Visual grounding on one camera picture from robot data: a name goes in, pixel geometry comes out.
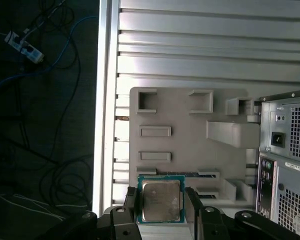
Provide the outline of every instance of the rear io panel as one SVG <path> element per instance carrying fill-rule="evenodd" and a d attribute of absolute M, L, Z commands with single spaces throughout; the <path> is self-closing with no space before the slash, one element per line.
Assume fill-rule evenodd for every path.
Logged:
<path fill-rule="evenodd" d="M 275 161 L 260 157 L 256 211 L 267 219 L 272 214 L 275 169 Z"/>

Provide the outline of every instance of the gray metal surface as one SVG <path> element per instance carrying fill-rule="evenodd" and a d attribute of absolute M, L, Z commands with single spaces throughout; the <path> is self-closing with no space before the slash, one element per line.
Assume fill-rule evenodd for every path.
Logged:
<path fill-rule="evenodd" d="M 272 144 L 272 133 L 284 133 L 284 146 Z M 260 150 L 300 161 L 300 97 L 262 103 Z"/>
<path fill-rule="evenodd" d="M 114 163 L 128 162 L 129 124 L 115 116 L 129 116 L 132 87 L 239 88 L 252 98 L 300 89 L 292 84 L 300 82 L 300 1 L 101 0 L 101 6 L 107 21 L 100 21 L 99 37 L 109 38 L 99 42 L 98 54 L 109 59 L 98 62 L 104 77 L 98 73 L 101 177 L 94 180 L 94 211 L 118 203 L 112 177 Z"/>
<path fill-rule="evenodd" d="M 271 220 L 300 235 L 300 162 L 261 152 L 261 156 L 276 161 Z"/>

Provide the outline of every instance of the rectangular slot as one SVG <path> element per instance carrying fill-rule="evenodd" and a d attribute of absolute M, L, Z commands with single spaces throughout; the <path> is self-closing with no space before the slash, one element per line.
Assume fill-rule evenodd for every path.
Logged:
<path fill-rule="evenodd" d="M 255 102 L 251 97 L 236 97 L 225 101 L 225 115 L 253 115 Z"/>
<path fill-rule="evenodd" d="M 140 89 L 137 93 L 136 99 L 136 113 L 155 114 L 157 112 L 157 89 L 147 88 Z"/>
<path fill-rule="evenodd" d="M 188 94 L 191 99 L 189 114 L 212 114 L 214 108 L 214 91 L 209 89 L 194 89 Z"/>
<path fill-rule="evenodd" d="M 219 197 L 219 190 L 216 188 L 197 187 L 196 192 L 200 197 L 206 199 L 217 199 Z"/>
<path fill-rule="evenodd" d="M 254 199 L 254 192 L 252 190 L 252 187 L 247 185 L 242 180 L 228 180 L 231 184 L 236 186 L 236 194 L 235 198 L 238 201 L 247 201 L 249 204 L 253 203 Z"/>
<path fill-rule="evenodd" d="M 285 147 L 286 134 L 282 132 L 272 132 L 271 145 L 284 148 Z"/>
<path fill-rule="evenodd" d="M 163 162 L 170 163 L 171 152 L 139 152 L 139 160 L 144 162 Z"/>
<path fill-rule="evenodd" d="M 198 174 L 202 178 L 215 178 L 220 177 L 220 172 L 217 169 L 198 169 Z"/>
<path fill-rule="evenodd" d="M 171 137 L 171 126 L 139 126 L 140 137 Z"/>
<path fill-rule="evenodd" d="M 152 166 L 137 166 L 137 175 L 157 175 L 157 169 Z"/>

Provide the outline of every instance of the blue cable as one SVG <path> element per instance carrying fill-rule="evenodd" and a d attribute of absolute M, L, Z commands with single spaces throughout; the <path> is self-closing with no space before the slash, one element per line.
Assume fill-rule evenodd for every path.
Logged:
<path fill-rule="evenodd" d="M 65 53 L 65 51 L 66 51 L 66 49 L 67 49 L 67 47 L 68 47 L 68 45 L 69 45 L 69 43 L 70 43 L 70 38 L 71 38 L 71 36 L 72 36 L 72 34 L 73 34 L 75 28 L 77 27 L 77 25 L 78 25 L 79 23 L 81 23 L 82 21 L 84 21 L 84 20 L 87 20 L 87 19 L 94 19 L 94 18 L 97 18 L 97 16 L 87 16 L 87 17 L 84 17 L 84 18 L 80 19 L 79 21 L 77 21 L 77 22 L 73 25 L 73 27 L 71 28 L 71 31 L 70 31 L 68 40 L 66 41 L 66 44 L 65 44 L 63 50 L 61 51 L 59 57 L 55 60 L 55 62 L 54 62 L 50 67 L 48 67 L 47 69 L 45 69 L 45 70 L 43 70 L 43 71 L 39 71 L 39 72 L 24 73 L 24 74 L 18 74 L 18 75 L 13 75 L 13 76 L 7 77 L 6 79 L 3 79 L 3 80 L 0 82 L 0 86 L 1 86 L 2 84 L 4 84 L 5 82 L 10 81 L 10 80 L 12 80 L 12 79 L 16 79 L 16 78 L 20 78 L 20 77 L 37 76 L 37 75 L 45 74 L 45 73 L 51 71 L 51 70 L 54 68 L 54 66 L 59 62 L 59 60 L 61 59 L 61 57 L 63 56 L 63 54 Z"/>

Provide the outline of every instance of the power connector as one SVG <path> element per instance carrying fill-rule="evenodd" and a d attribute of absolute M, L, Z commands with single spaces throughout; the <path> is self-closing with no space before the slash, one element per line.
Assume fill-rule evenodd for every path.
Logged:
<path fill-rule="evenodd" d="M 27 41 L 20 40 L 19 35 L 15 32 L 9 32 L 4 41 L 14 49 L 16 49 L 18 52 L 20 52 L 22 48 L 21 54 L 26 55 L 26 57 L 35 64 L 42 62 L 42 60 L 44 59 L 45 55 L 42 52 L 29 44 Z"/>

